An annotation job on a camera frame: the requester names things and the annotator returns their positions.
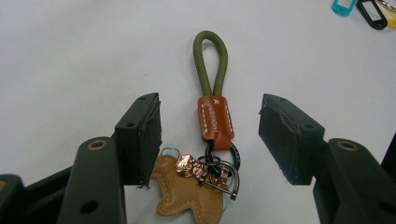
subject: screw hole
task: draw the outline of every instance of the screw hole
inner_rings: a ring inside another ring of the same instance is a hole
[[[0,180],[0,191],[6,188],[7,182],[4,180]]]
[[[89,201],[87,203],[84,203],[81,208],[80,208],[80,212],[82,214],[89,214],[92,213],[93,211],[95,211],[99,206],[99,203],[97,201]]]
[[[132,128],[132,127],[134,127],[134,123],[126,123],[125,127]]]
[[[88,149],[89,150],[97,150],[97,149],[102,149],[105,146],[106,146],[105,140],[96,140],[96,141],[90,142],[88,144]]]
[[[396,209],[390,203],[379,203],[379,207],[387,213],[396,215]]]
[[[358,146],[356,146],[352,142],[340,141],[340,142],[337,142],[337,145],[339,147],[345,149],[345,150],[348,150],[348,151],[357,151],[357,150],[359,150]]]
[[[92,142],[91,146],[92,147],[101,147],[103,145],[103,142]]]

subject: braided cord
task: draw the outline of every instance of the braided cord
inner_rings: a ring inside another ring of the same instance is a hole
[[[213,93],[210,89],[209,79],[205,68],[204,56],[202,54],[202,43],[204,40],[210,40],[216,47],[219,53],[219,68],[216,74],[215,85],[213,87]],[[221,95],[222,86],[224,83],[225,73],[227,71],[228,53],[225,48],[224,42],[221,38],[211,31],[202,31],[195,39],[192,46],[194,55],[195,67],[197,69],[198,78],[201,83],[201,89],[203,95]]]

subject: tan leather charm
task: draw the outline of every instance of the tan leather charm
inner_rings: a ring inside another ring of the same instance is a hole
[[[217,224],[222,215],[222,194],[208,185],[198,185],[195,178],[186,178],[176,171],[177,159],[160,155],[151,177],[157,179],[163,198],[157,205],[161,216],[169,217],[191,209],[198,224]]]

